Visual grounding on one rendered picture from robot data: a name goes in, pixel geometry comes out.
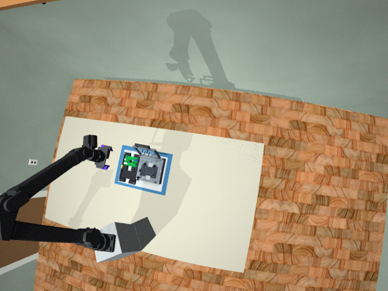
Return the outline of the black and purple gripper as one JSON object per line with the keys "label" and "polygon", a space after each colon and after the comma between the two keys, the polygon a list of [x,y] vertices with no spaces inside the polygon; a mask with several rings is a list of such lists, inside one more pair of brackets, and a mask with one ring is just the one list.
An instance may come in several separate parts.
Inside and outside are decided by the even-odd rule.
{"label": "black and purple gripper", "polygon": [[[102,150],[102,151],[98,151]],[[113,151],[111,146],[108,145],[101,145],[101,147],[98,147],[99,152],[99,158],[98,162],[95,162],[96,168],[107,170],[110,166],[105,165],[106,159],[109,159],[110,151]]]}

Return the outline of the green circuit board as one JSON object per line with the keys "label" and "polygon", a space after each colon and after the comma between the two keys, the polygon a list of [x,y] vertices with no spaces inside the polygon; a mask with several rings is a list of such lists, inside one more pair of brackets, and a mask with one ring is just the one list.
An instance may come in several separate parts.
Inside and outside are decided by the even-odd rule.
{"label": "green circuit board", "polygon": [[125,156],[124,165],[126,166],[136,167],[137,162],[138,162],[138,158],[127,156],[127,155]]}

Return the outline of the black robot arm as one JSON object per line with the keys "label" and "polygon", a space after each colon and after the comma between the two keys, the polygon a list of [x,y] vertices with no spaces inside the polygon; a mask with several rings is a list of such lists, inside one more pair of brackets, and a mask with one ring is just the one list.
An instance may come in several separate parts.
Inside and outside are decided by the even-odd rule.
{"label": "black robot arm", "polygon": [[19,208],[66,171],[85,160],[98,162],[97,147],[97,136],[86,135],[82,147],[69,151],[61,159],[1,194],[0,240],[77,243],[100,252],[114,252],[116,235],[101,233],[95,227],[77,230],[16,221]]}

